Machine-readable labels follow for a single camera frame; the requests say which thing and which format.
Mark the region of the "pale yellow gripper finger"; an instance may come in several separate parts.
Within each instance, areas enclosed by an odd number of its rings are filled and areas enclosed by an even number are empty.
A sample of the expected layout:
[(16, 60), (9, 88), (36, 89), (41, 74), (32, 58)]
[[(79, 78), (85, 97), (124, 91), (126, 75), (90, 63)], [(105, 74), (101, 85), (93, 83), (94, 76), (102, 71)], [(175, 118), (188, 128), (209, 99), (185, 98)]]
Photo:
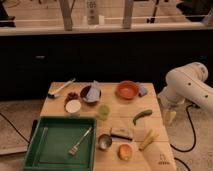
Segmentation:
[(166, 125), (170, 125), (175, 117), (176, 117), (176, 112), (175, 111), (168, 111), (166, 113), (165, 124)]

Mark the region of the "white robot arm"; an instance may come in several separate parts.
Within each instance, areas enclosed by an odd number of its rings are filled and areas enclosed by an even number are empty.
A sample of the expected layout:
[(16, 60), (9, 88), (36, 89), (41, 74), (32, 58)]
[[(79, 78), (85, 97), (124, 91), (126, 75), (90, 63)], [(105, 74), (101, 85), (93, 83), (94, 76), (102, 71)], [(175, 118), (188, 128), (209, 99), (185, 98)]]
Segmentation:
[(171, 124), (176, 116), (175, 107), (185, 100), (213, 114), (213, 88), (205, 84), (207, 78), (208, 69), (200, 62), (174, 68), (166, 74), (166, 86), (157, 95), (165, 125)]

